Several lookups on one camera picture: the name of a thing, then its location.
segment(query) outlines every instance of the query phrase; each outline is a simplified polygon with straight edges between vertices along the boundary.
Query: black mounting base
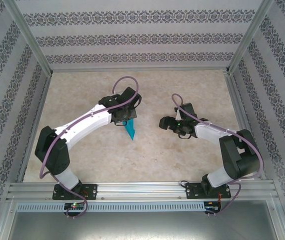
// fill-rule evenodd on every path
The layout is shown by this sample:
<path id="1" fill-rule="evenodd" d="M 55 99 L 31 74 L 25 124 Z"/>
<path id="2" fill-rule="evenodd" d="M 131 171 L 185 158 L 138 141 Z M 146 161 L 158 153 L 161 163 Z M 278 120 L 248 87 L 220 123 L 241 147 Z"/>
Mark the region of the black mounting base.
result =
<path id="1" fill-rule="evenodd" d="M 218 199 L 219 194 L 222 199 L 232 197 L 230 188 L 227 184 L 212 188 L 208 194 L 202 188 L 200 182 L 188 182 L 185 184 L 187 199 Z"/>
<path id="2" fill-rule="evenodd" d="M 82 184 L 79 195 L 86 198 L 86 200 L 96 200 L 97 196 L 97 184 Z M 53 200 L 82 200 L 81 198 L 66 191 L 59 184 L 56 184 L 52 194 Z"/>

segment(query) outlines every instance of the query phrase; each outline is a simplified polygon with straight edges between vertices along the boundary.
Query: enclosure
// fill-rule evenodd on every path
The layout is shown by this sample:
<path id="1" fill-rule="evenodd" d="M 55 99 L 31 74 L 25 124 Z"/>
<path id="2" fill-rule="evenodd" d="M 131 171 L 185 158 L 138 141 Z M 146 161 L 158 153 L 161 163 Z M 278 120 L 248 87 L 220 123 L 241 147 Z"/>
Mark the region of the enclosure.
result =
<path id="1" fill-rule="evenodd" d="M 85 114 L 123 76 L 142 97 L 134 139 L 108 124 L 69 151 L 97 188 L 88 213 L 67 219 L 72 201 L 39 178 L 40 131 Z M 190 199 L 181 181 L 222 167 L 221 149 L 159 128 L 176 116 L 174 93 L 199 118 L 249 130 L 263 158 L 217 217 L 203 212 L 220 199 Z M 285 0 L 0 0 L 0 239 L 49 238 L 285 239 Z"/>

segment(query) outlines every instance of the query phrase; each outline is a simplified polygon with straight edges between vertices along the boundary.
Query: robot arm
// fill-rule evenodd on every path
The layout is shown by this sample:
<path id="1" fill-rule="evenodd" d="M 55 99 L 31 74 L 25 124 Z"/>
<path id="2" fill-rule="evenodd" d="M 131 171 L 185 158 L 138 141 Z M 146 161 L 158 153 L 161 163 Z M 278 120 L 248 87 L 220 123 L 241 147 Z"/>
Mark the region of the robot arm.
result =
<path id="1" fill-rule="evenodd" d="M 180 107 L 189 114 L 197 117 L 191 103 L 183 104 Z M 163 117 L 160 120 L 159 127 L 164 130 L 169 128 L 178 134 L 179 138 L 189 135 L 189 137 L 184 138 L 200 138 L 220 145 L 223 167 L 202 177 L 201 186 L 205 193 L 208 194 L 211 189 L 218 188 L 259 170 L 260 163 L 258 157 L 246 143 L 241 142 L 237 137 L 225 131 L 221 131 L 210 124 L 206 125 L 196 121 L 177 108 L 175 108 L 175 112 L 176 118 L 170 116 Z M 201 120 L 210 123 L 205 118 L 201 118 Z M 243 129 L 237 132 L 235 131 L 235 133 L 256 146 L 248 130 Z"/>
<path id="2" fill-rule="evenodd" d="M 52 144 L 53 140 L 68 126 L 87 114 L 122 104 L 129 100 L 134 93 L 135 90 L 128 87 L 121 95 L 116 94 L 113 96 L 103 97 L 90 111 L 68 124 L 56 127 L 55 129 L 51 129 L 49 126 L 44 127 L 39 135 L 35 155 L 41 162 L 43 162 L 48 148 Z M 85 136 L 102 126 L 110 123 L 114 123 L 115 125 L 120 124 L 123 126 L 123 122 L 136 118 L 136 107 L 140 104 L 141 99 L 142 97 L 137 94 L 130 103 L 119 108 L 94 114 L 71 127 L 67 133 L 62 135 L 62 137 L 56 142 L 49 154 L 46 162 L 46 167 L 49 172 L 54 175 L 66 188 L 78 193 L 81 189 L 82 183 L 69 167 L 69 150 Z"/>

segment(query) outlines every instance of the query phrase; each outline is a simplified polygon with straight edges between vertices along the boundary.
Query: marble surface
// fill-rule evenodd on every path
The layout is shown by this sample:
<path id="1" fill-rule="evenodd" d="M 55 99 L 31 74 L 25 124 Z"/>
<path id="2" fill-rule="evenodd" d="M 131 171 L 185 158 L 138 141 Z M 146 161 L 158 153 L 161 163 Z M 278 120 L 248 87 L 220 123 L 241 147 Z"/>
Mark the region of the marble surface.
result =
<path id="1" fill-rule="evenodd" d="M 89 111 L 120 77 L 133 76 L 142 96 L 134 120 L 134 141 L 123 126 L 108 124 L 78 142 L 69 152 L 72 171 L 82 182 L 199 181 L 222 166 L 220 147 L 199 138 L 179 139 L 159 128 L 164 116 L 175 116 L 173 93 L 192 103 L 199 118 L 238 130 L 222 71 L 133 71 L 54 73 L 45 100 L 24 182 L 39 179 L 41 162 L 34 152 L 40 130 L 62 126 Z M 116 92 L 135 84 L 123 80 Z"/>

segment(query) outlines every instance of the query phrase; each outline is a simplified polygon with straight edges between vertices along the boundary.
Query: blue object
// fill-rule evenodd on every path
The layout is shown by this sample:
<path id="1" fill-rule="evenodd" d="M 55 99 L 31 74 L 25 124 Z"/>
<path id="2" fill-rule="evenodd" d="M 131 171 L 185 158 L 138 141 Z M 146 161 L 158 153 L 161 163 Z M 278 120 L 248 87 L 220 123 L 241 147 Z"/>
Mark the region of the blue object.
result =
<path id="1" fill-rule="evenodd" d="M 135 136 L 134 119 L 130 119 L 129 121 L 127 121 L 127 125 L 125 125 L 124 128 L 127 130 L 127 133 L 131 137 L 131 140 L 134 140 Z"/>

